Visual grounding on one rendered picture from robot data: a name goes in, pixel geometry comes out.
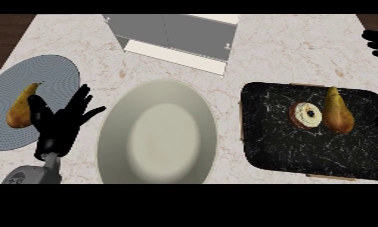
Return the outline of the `grey tiered shelf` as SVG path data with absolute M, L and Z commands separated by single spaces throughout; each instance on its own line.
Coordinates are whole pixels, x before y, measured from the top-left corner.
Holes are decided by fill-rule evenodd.
M 105 14 L 123 50 L 224 75 L 238 14 Z

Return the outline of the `white frosted cupcake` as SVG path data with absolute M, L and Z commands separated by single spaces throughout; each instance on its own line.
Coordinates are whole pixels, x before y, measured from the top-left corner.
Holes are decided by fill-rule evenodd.
M 289 107 L 289 119 L 297 127 L 312 129 L 322 122 L 322 112 L 312 103 L 295 102 Z

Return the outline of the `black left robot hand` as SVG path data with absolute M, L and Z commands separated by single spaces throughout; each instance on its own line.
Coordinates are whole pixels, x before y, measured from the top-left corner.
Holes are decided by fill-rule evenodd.
M 38 95 L 28 97 L 31 123 L 40 133 L 34 152 L 34 157 L 40 161 L 46 160 L 50 153 L 59 157 L 68 154 L 81 125 L 106 110 L 106 107 L 100 106 L 87 111 L 92 99 L 90 87 L 83 85 L 66 106 L 52 112 Z

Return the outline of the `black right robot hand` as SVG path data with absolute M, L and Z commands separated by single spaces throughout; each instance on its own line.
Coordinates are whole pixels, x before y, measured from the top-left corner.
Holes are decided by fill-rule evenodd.
M 362 38 L 368 41 L 368 47 L 372 49 L 372 55 L 378 57 L 378 30 L 365 30 Z

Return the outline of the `round grey placemat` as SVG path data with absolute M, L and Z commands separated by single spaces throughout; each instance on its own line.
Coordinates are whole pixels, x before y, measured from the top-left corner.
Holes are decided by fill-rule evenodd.
M 35 56 L 0 74 L 0 151 L 15 150 L 38 139 L 34 126 L 16 129 L 6 123 L 9 108 L 31 83 L 40 83 L 35 94 L 56 112 L 80 88 L 80 72 L 72 61 L 59 55 Z

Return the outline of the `black marble tray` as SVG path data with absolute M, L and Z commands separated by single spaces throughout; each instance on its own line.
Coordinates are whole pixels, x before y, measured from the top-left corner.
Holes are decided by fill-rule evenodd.
M 325 126 L 303 129 L 289 119 L 289 107 L 320 107 L 326 89 L 252 82 L 241 91 L 244 152 L 264 170 L 378 180 L 378 93 L 340 90 L 354 116 L 354 128 L 337 134 Z

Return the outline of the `large white bowl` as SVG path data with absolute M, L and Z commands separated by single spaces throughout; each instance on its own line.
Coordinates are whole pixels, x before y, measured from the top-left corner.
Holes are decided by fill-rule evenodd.
M 103 123 L 102 182 L 202 183 L 216 149 L 216 121 L 202 96 L 182 82 L 149 82 L 123 96 Z

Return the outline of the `brown pear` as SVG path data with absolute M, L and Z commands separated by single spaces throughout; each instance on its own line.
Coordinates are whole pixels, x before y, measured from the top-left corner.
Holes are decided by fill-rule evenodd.
M 326 91 L 322 118 L 323 124 L 332 132 L 347 134 L 353 130 L 354 117 L 335 87 Z
M 22 90 L 15 103 L 6 113 L 6 123 L 12 128 L 25 128 L 31 125 L 28 97 L 35 94 L 40 83 L 31 83 Z

